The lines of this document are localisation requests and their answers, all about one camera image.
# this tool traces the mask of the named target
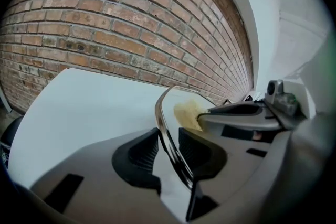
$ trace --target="gray plastic panel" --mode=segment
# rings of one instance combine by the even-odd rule
[[[212,123],[227,124],[247,130],[269,131],[281,129],[276,119],[266,119],[265,117],[269,117],[269,111],[263,108],[263,111],[257,115],[204,114],[198,117],[198,122],[205,130],[210,128],[208,125]]]
[[[255,167],[254,172],[248,178],[245,178],[245,182],[241,182],[240,186],[235,184],[235,191],[227,190],[228,188],[232,188],[232,186],[225,182],[226,166],[214,180],[210,179],[207,180],[208,182],[200,182],[204,195],[211,193],[211,197],[216,196],[216,200],[223,202],[210,213],[197,218],[193,223],[257,223],[265,198],[279,173],[289,135],[289,131],[276,135],[268,148],[265,158],[260,158],[261,162],[258,166],[255,164],[257,167]],[[236,170],[244,170],[245,168],[245,165],[239,167],[238,163],[237,165],[232,165],[232,169]]]
[[[130,186],[114,171],[111,160],[122,144],[140,131],[81,148],[50,170],[32,187],[44,199],[69,173],[84,177],[64,215],[80,223],[178,223],[156,190]]]
[[[203,194],[209,195],[219,204],[238,191],[264,160],[264,158],[246,153],[246,151],[255,148],[267,152],[271,146],[269,143],[219,137],[196,131],[193,133],[219,145],[227,152],[227,163],[218,175],[215,178],[199,182]]]

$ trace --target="metal handle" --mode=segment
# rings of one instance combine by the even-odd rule
[[[194,176],[192,171],[190,170],[187,162],[185,161],[185,159],[183,158],[181,152],[176,148],[174,141],[169,133],[169,130],[167,128],[167,123],[166,120],[163,116],[163,112],[162,112],[162,102],[163,99],[165,98],[165,96],[168,94],[168,92],[172,89],[179,89],[179,90],[183,90],[183,91],[188,91],[188,92],[193,92],[193,93],[197,93],[198,95],[204,97],[203,95],[201,95],[199,92],[191,90],[191,89],[187,89],[184,87],[180,87],[180,86],[173,86],[169,89],[167,89],[157,100],[156,105],[155,105],[155,118],[156,118],[156,123],[157,126],[160,130],[159,133],[159,137],[160,137],[160,141],[161,144],[163,146],[164,151],[166,151],[169,160],[171,161],[174,170],[176,171],[176,173],[178,174],[179,178],[181,179],[181,181],[183,182],[183,184],[188,188],[188,189],[192,189],[193,187],[193,180],[194,180]]]

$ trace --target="black plastic insert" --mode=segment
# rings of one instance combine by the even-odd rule
[[[67,174],[66,177],[44,199],[47,205],[63,213],[84,177]]]
[[[121,145],[112,156],[112,166],[131,186],[156,189],[160,195],[160,179],[152,175],[154,160],[159,150],[158,136],[159,129],[154,128]]]

